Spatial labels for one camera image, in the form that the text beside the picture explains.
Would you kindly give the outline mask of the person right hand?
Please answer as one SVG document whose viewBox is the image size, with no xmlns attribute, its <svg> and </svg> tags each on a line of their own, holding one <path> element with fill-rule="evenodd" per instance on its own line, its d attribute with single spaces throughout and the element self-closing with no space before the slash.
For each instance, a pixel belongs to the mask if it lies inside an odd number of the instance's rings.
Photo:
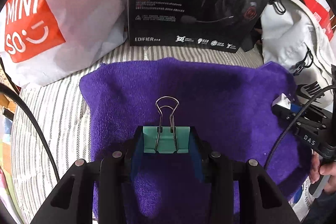
<svg viewBox="0 0 336 224">
<path fill-rule="evenodd" d="M 314 184 L 320 178 L 320 176 L 330 176 L 327 184 L 324 187 L 324 191 L 327 194 L 334 194 L 336 190 L 336 165 L 335 161 L 327 164 L 321 164 L 319 160 L 319 154 L 313 152 L 311 157 L 311 168 L 309 173 L 310 182 Z"/>
</svg>

